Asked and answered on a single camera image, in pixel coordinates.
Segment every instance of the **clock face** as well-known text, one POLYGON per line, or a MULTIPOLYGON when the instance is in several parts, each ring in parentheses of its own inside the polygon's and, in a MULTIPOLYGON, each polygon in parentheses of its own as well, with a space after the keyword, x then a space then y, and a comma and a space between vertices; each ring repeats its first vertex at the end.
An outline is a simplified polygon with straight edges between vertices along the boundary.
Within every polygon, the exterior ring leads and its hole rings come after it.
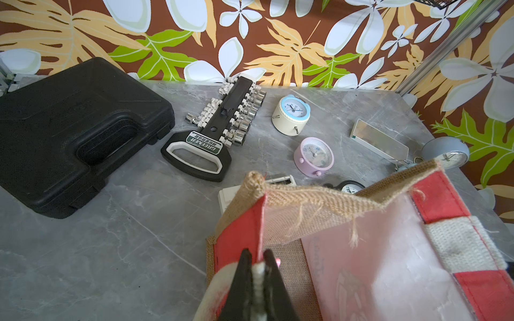
POLYGON ((307 107, 296 99, 285 99, 282 103, 286 114, 294 117, 304 117, 307 115, 307 107))
POLYGON ((332 152, 321 141, 309 139, 302 146, 303 156, 312 165, 325 168, 332 163, 332 152))
POLYGON ((435 158, 441 162, 445 169, 461 167, 468 161, 468 156, 461 152, 448 152, 441 154, 435 158))
POLYGON ((356 192, 360 191, 362 187, 355 185, 355 184, 347 184, 343 186, 341 189, 342 192, 348 193, 348 194, 355 194, 356 192))

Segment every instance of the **gray marble tabletop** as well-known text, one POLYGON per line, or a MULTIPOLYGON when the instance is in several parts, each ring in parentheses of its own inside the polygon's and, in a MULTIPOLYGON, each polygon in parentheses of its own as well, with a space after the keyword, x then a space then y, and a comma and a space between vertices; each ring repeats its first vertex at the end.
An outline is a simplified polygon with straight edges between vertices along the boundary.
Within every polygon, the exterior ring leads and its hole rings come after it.
MULTIPOLYGON (((187 112, 200 112, 218 85, 145 82, 175 110, 172 131, 193 129, 187 112)), ((400 96, 389 91, 270 88, 244 146, 231 148, 232 165, 221 183, 188 176, 168 164, 160 148, 171 134, 145 146, 109 178, 101 193, 70 217, 34 213, 0 188, 1 320, 191 320, 206 289, 205 238, 221 213, 217 194, 239 185, 246 172, 294 176, 298 185, 352 179, 370 185, 394 165, 349 138, 362 119, 419 150, 432 135, 400 96), (293 93, 311 105, 299 136, 279 133, 271 114, 293 93), (312 179, 295 166, 300 141, 318 137, 335 163, 312 179)), ((447 172, 507 260, 514 239, 459 169, 447 172)))

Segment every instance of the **black alarm clock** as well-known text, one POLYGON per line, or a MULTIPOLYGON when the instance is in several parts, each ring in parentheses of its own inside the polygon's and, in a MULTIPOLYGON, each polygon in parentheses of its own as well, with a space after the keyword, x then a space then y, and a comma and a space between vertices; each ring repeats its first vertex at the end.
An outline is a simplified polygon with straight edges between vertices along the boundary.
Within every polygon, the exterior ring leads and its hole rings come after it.
POLYGON ((356 192, 363 190, 365 188, 364 185, 356 181, 344 181, 337 186, 333 186, 332 184, 327 183, 323 184, 323 186, 348 194, 355 194, 356 192))

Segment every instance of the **socket organizer rail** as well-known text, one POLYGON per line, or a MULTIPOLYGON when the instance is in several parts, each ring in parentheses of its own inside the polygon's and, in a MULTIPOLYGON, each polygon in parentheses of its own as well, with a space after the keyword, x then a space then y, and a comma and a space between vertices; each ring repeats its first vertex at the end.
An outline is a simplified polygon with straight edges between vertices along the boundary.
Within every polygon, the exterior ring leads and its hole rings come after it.
POLYGON ((198 126, 197 130, 174 133, 161 149, 162 156, 179 170, 213 182, 221 182, 225 177, 232 162, 228 148, 245 143, 251 122, 266 96, 259 85, 243 76, 229 77, 219 93, 224 98, 212 98, 200 115, 186 115, 187 121, 198 126), (197 157, 185 158, 180 149, 197 157), (214 163, 216 169, 199 166, 198 157, 214 163))

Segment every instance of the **frayed thread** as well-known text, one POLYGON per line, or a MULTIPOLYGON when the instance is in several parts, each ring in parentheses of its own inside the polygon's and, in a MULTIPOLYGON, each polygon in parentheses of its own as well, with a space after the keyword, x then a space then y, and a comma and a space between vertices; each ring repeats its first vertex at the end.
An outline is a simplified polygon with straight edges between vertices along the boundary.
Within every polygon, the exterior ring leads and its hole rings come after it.
POLYGON ((300 203, 300 209, 298 210, 298 219, 295 223, 295 226, 291 226, 291 228, 289 229, 289 232, 287 234, 288 237, 291 236, 294 232, 296 232, 298 230, 298 228, 300 227, 300 225, 302 224, 302 221, 303 221, 302 206, 303 206, 303 203, 300 203))
POLYGON ((352 218, 352 235, 350 237, 350 247, 353 249, 359 243, 359 235, 357 234, 357 220, 355 216, 352 218))
POLYGON ((419 195, 421 195, 421 198, 423 199, 423 201, 427 198, 427 196, 425 195, 425 193, 423 193, 423 191, 421 191, 421 190, 419 190, 419 189, 417 189, 417 188, 415 188, 415 187, 411 187, 411 188, 409 189, 409 193, 410 193, 412 196, 414 196, 414 194, 419 194, 419 195))

